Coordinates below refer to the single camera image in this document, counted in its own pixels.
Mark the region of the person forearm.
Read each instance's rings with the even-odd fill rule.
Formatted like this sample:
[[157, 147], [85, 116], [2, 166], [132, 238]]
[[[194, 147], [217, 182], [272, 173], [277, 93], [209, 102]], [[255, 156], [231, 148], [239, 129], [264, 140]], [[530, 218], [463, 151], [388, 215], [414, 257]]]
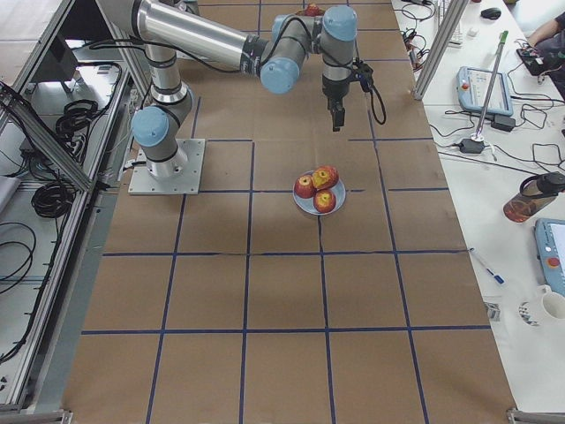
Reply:
[[564, 46], [564, 14], [550, 19], [537, 28], [528, 38], [532, 47], [557, 49]]

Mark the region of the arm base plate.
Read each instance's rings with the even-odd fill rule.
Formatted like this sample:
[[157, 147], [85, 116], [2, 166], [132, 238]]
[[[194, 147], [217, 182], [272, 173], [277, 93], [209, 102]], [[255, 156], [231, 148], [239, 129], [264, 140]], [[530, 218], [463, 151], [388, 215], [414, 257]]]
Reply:
[[196, 195], [205, 156], [204, 139], [177, 139], [177, 152], [166, 162], [146, 158], [140, 149], [133, 167], [128, 193], [131, 195]]

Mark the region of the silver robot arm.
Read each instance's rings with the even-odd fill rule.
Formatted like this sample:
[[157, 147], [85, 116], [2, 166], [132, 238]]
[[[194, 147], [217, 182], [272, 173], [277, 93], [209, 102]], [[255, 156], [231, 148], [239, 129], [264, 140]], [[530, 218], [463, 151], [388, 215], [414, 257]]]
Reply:
[[328, 99], [332, 128], [338, 132], [344, 125], [343, 98], [353, 79], [358, 28], [357, 14], [349, 6], [333, 6], [318, 17], [279, 16], [268, 41], [183, 10], [177, 1], [100, 1], [98, 5], [130, 40], [145, 46], [154, 110], [136, 117], [132, 129], [154, 178], [176, 176], [187, 162], [175, 132], [191, 110], [193, 96], [180, 77], [179, 51], [257, 76], [265, 89], [277, 95], [295, 86], [309, 54], [320, 54], [322, 92]]

